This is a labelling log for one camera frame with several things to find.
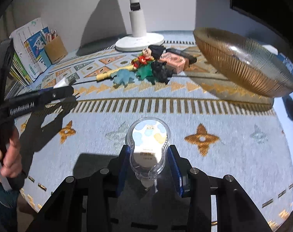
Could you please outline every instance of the orange star pattern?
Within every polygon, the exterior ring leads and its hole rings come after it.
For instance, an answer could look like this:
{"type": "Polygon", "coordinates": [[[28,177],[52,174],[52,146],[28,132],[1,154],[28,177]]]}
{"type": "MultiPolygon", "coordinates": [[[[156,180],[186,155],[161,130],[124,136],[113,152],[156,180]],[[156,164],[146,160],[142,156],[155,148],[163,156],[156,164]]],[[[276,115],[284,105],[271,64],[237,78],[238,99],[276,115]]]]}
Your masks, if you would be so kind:
{"type": "Polygon", "coordinates": [[[72,121],[70,121],[63,129],[59,131],[60,143],[63,144],[68,136],[74,135],[76,130],[72,128],[72,121]]]}
{"type": "Polygon", "coordinates": [[[286,220],[290,216],[290,213],[288,213],[285,209],[279,213],[279,217],[281,217],[283,220],[286,220]]]}
{"type": "Polygon", "coordinates": [[[276,231],[279,225],[276,222],[273,222],[272,220],[268,222],[269,227],[272,231],[276,231]]]}
{"type": "Polygon", "coordinates": [[[28,120],[21,124],[21,132],[25,131],[28,120]]]}
{"type": "Polygon", "coordinates": [[[185,137],[185,140],[188,143],[194,144],[198,146],[198,150],[201,154],[201,156],[205,157],[209,151],[210,145],[212,143],[215,143],[220,138],[216,135],[212,135],[207,133],[206,128],[203,126],[203,124],[199,124],[197,127],[197,133],[189,135],[185,137]]]}

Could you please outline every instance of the ribbed glass bowl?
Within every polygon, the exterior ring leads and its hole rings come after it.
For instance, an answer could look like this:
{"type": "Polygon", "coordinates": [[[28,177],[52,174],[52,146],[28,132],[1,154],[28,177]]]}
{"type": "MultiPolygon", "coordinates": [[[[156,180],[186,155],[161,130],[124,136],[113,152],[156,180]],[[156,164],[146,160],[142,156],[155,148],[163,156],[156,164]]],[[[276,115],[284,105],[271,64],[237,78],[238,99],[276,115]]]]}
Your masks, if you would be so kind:
{"type": "Polygon", "coordinates": [[[266,97],[293,92],[292,74],[258,42],[215,28],[196,29],[194,37],[208,62],[237,85],[266,97]]]}

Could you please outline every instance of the patterned rug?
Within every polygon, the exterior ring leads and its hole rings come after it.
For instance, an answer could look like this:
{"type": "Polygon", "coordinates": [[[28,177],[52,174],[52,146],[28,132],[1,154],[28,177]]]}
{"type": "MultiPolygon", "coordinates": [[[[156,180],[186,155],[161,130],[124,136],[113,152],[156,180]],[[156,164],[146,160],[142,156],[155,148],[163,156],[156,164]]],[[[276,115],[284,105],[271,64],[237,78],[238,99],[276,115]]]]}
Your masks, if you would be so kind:
{"type": "MultiPolygon", "coordinates": [[[[277,228],[291,212],[293,169],[273,99],[230,82],[193,41],[165,41],[164,46],[187,49],[198,59],[168,85],[138,79],[126,87],[115,87],[112,80],[96,82],[97,74],[126,66],[139,54],[118,52],[114,46],[81,57],[70,53],[38,78],[35,87],[40,89],[74,77],[78,102],[50,104],[16,120],[28,173],[22,195],[39,211],[66,176],[90,176],[105,167],[119,154],[129,126],[154,116],[168,124],[181,157],[208,175],[233,175],[277,228]],[[200,145],[199,134],[214,138],[200,145]]],[[[173,225],[186,224],[189,208],[188,200],[175,196],[168,166],[147,192],[129,168],[123,193],[110,204],[111,217],[119,219],[114,231],[135,231],[132,222],[171,231],[173,225]]],[[[212,220],[215,231],[214,196],[212,220]]]]}

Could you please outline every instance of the white fan pole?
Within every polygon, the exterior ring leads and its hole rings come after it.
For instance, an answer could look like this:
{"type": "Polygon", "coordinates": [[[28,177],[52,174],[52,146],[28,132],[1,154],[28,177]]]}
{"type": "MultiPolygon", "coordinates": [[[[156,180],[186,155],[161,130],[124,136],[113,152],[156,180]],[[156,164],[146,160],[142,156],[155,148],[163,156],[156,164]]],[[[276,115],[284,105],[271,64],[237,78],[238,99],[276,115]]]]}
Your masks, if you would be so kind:
{"type": "Polygon", "coordinates": [[[132,35],[126,36],[116,42],[116,49],[130,52],[140,51],[151,44],[161,45],[164,37],[158,33],[147,33],[143,10],[140,8],[139,0],[129,0],[129,12],[132,35]]]}

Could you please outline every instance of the book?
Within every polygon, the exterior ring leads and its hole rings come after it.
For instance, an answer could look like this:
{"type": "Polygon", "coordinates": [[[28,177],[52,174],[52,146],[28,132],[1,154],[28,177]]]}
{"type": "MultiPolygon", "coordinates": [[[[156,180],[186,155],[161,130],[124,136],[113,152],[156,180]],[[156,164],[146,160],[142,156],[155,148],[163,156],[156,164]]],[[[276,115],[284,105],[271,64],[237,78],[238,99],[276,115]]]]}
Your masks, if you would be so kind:
{"type": "Polygon", "coordinates": [[[17,80],[20,81],[24,86],[27,86],[26,80],[20,75],[20,73],[14,68],[14,66],[11,66],[12,73],[16,76],[17,80]]]}
{"type": "Polygon", "coordinates": [[[25,83],[27,85],[30,85],[30,83],[26,80],[24,74],[22,73],[22,71],[20,70],[20,68],[16,65],[15,61],[13,60],[12,65],[14,67],[14,69],[17,71],[18,75],[23,79],[23,81],[25,81],[25,83]]]}
{"type": "Polygon", "coordinates": [[[20,69],[20,71],[23,73],[25,79],[29,82],[29,84],[31,84],[33,81],[31,80],[30,76],[28,75],[27,71],[25,70],[24,66],[22,65],[16,52],[14,53],[14,56],[13,56],[13,62],[20,69]]]}
{"type": "Polygon", "coordinates": [[[23,86],[27,86],[18,76],[17,74],[13,71],[13,69],[10,70],[11,76],[18,82],[20,82],[23,86]]]}
{"type": "Polygon", "coordinates": [[[49,32],[43,20],[36,18],[10,34],[16,54],[32,81],[46,70],[40,56],[44,47],[43,40],[38,37],[41,30],[49,32]]]}

